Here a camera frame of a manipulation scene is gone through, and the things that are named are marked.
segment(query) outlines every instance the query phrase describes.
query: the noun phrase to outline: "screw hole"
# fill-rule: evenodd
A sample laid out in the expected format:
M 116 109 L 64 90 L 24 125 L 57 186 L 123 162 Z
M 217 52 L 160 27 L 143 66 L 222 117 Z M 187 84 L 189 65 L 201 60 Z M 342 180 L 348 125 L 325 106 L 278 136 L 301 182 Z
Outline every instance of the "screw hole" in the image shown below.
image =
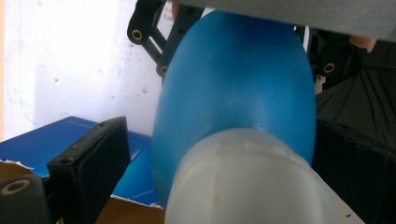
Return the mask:
M 30 184 L 30 181 L 27 179 L 16 180 L 12 183 L 6 185 L 2 190 L 1 193 L 3 195 L 10 195 L 14 193 L 18 193 L 24 189 L 26 189 Z
M 61 164 L 68 164 L 68 163 L 72 162 L 73 159 L 74 159 L 73 157 L 67 157 L 67 158 L 61 159 Z
M 328 73 L 334 71 L 334 68 L 335 68 L 335 65 L 333 63 L 328 63 L 324 66 L 323 72 L 328 74 Z
M 161 73 L 162 73 L 163 75 L 165 75 L 166 72 L 168 71 L 168 67 L 162 66 L 161 69 L 160 69 L 160 71 L 161 71 Z
M 142 34 L 142 32 L 140 32 L 139 30 L 133 30 L 133 31 L 132 31 L 132 37 L 133 37 L 135 40 L 142 40 L 143 34 Z

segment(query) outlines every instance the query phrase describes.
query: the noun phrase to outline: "brown cardboard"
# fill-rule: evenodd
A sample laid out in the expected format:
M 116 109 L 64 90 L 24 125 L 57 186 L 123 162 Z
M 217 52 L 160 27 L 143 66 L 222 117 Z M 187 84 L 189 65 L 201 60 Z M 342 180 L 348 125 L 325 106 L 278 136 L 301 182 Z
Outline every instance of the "brown cardboard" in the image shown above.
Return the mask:
M 19 175 L 30 175 L 32 171 L 16 162 L 0 161 L 0 183 Z M 96 223 L 163 224 L 164 211 L 161 208 L 123 200 L 112 196 Z

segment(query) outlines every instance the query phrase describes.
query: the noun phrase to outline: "white background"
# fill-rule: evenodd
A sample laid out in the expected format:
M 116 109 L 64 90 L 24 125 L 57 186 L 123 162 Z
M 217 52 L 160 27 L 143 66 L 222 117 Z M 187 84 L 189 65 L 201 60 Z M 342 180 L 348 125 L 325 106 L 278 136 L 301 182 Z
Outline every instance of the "white background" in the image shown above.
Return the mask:
M 69 116 L 151 135 L 161 79 L 126 36 L 134 0 L 6 1 L 5 139 Z M 172 26 L 167 4 L 160 21 Z

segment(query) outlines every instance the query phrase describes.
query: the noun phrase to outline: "black bracket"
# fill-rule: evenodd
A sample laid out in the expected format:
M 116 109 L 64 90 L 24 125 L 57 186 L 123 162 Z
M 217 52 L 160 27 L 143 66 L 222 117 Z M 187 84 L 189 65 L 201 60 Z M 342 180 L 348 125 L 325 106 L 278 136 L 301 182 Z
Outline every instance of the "black bracket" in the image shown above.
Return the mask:
M 361 68 L 356 47 L 349 35 L 309 28 L 307 55 L 313 76 L 326 77 L 327 90 L 356 75 Z
M 138 0 L 127 31 L 128 38 L 136 45 L 142 45 L 151 56 L 157 64 L 157 74 L 163 79 L 181 39 L 204 12 L 203 8 L 180 6 L 166 40 L 157 27 L 164 5 L 165 2 L 160 0 Z
M 131 161 L 126 118 L 104 121 L 47 163 L 0 185 L 0 223 L 94 223 Z

